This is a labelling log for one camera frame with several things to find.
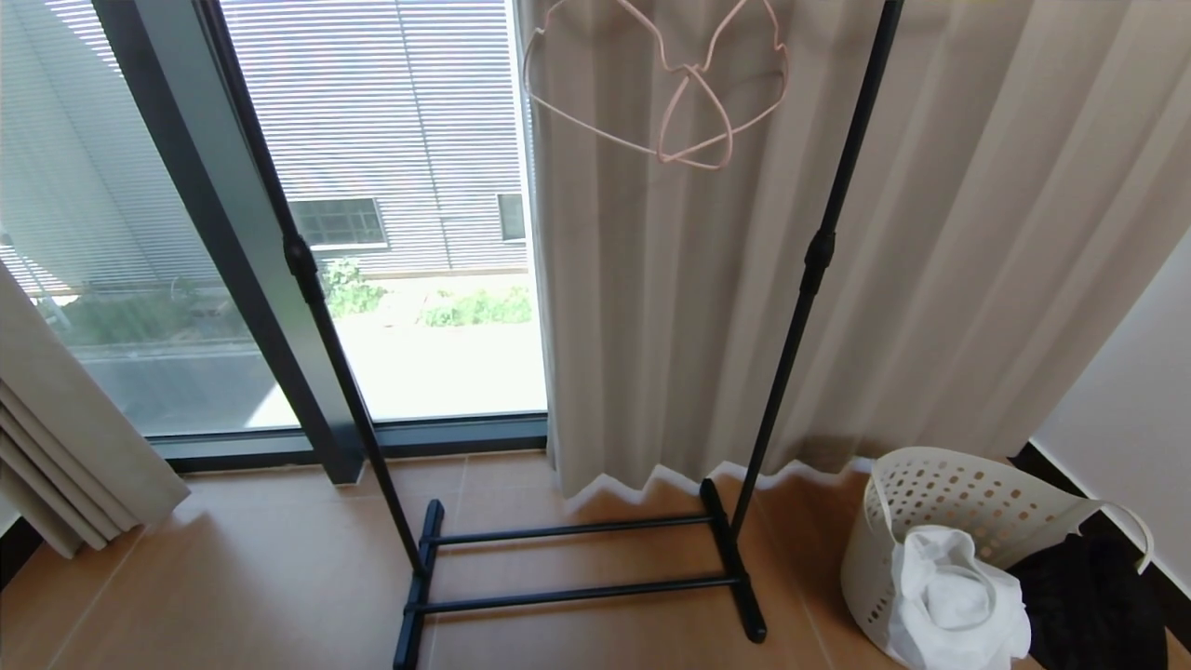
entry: tile grout line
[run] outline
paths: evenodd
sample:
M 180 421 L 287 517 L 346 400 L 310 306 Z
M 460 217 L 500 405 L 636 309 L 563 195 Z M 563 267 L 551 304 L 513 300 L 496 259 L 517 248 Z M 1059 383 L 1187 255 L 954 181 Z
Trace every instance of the tile grout line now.
M 765 501 L 757 497 L 757 509 L 761 511 L 761 524 L 765 526 L 765 534 L 769 538 L 769 545 L 780 552 L 786 555 L 786 559 L 791 561 L 793 557 L 788 556 L 788 551 L 785 549 L 785 544 L 778 541 L 778 537 L 773 531 L 773 524 L 769 521 L 769 513 L 765 509 Z M 823 655 L 823 660 L 827 660 L 827 666 L 829 670 L 835 670 L 835 660 L 831 658 L 831 653 L 827 649 L 827 644 L 823 643 L 823 635 L 819 633 L 818 625 L 815 624 L 815 614 L 811 613 L 811 608 L 806 605 L 806 594 L 803 593 L 802 586 L 798 586 L 798 602 L 803 606 L 803 612 L 806 613 L 806 620 L 811 625 L 811 632 L 815 633 L 815 640 L 819 644 L 819 653 Z
M 455 493 L 455 514 L 463 508 L 463 487 L 467 484 L 467 465 L 472 462 L 472 457 L 463 457 L 463 474 L 459 477 L 459 491 Z M 435 615 L 434 625 L 430 627 L 430 656 L 426 657 L 426 668 L 434 670 L 435 668 L 435 647 L 438 646 L 438 615 Z
M 58 658 L 62 656 L 62 652 L 67 650 L 67 646 L 70 644 L 70 640 L 74 638 L 75 633 L 77 633 L 79 628 L 82 627 L 82 622 L 86 621 L 88 616 L 91 616 L 91 610 L 95 608 L 95 603 L 99 602 L 99 599 L 102 597 L 104 591 L 107 590 L 107 587 L 112 583 L 112 580 L 116 578 L 116 575 L 119 574 L 120 569 L 124 568 L 124 564 L 127 563 L 129 557 L 132 556 L 132 552 L 137 551 L 137 547 L 141 546 L 141 540 L 145 537 L 148 532 L 149 530 L 146 527 L 141 528 L 141 534 L 137 536 L 136 540 L 132 540 L 132 546 L 129 547 L 127 553 L 125 553 L 124 558 L 121 558 L 120 562 L 116 564 L 116 568 L 112 569 L 112 574 L 107 576 L 107 580 L 104 580 L 104 584 L 99 588 L 98 591 L 95 591 L 95 597 L 91 599 L 91 602 L 87 603 L 87 607 L 82 610 L 82 614 L 79 615 L 79 619 L 75 621 L 75 625 L 70 627 L 70 632 L 67 633 L 64 638 L 62 638 L 62 644 L 58 645 L 58 651 L 54 653 L 54 658 L 51 658 L 50 662 L 45 665 L 45 670 L 52 670 L 54 666 L 57 665 Z

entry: sliding glass door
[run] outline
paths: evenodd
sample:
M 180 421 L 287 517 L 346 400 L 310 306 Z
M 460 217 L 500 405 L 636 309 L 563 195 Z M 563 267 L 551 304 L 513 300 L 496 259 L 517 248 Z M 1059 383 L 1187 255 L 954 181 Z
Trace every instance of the sliding glass door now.
M 6 0 L 0 261 L 176 464 L 542 447 L 510 20 Z

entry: white plastic bag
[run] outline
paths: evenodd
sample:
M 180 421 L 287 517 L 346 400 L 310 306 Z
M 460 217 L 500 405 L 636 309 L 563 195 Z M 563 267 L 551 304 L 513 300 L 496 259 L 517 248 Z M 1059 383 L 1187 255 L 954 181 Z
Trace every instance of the white plastic bag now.
M 1012 576 L 975 558 L 964 531 L 911 528 L 893 550 L 896 595 L 886 653 L 916 670 L 1009 670 L 1030 651 Z

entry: black cloth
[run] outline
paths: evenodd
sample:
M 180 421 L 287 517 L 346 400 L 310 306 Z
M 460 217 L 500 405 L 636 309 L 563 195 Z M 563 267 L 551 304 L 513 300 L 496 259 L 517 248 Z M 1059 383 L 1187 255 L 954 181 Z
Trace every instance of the black cloth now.
M 1048 670 L 1166 670 L 1166 626 L 1115 538 L 1067 536 L 1009 569 L 1022 583 L 1030 656 Z

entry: building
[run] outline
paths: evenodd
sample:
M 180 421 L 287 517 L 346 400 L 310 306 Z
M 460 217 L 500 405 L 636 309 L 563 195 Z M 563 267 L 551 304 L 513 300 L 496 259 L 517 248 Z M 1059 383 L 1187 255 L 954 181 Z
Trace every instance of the building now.
M 375 277 L 525 268 L 503 0 L 223 7 L 316 252 Z M 6 0 L 0 25 L 0 259 L 21 286 L 218 281 L 91 2 Z

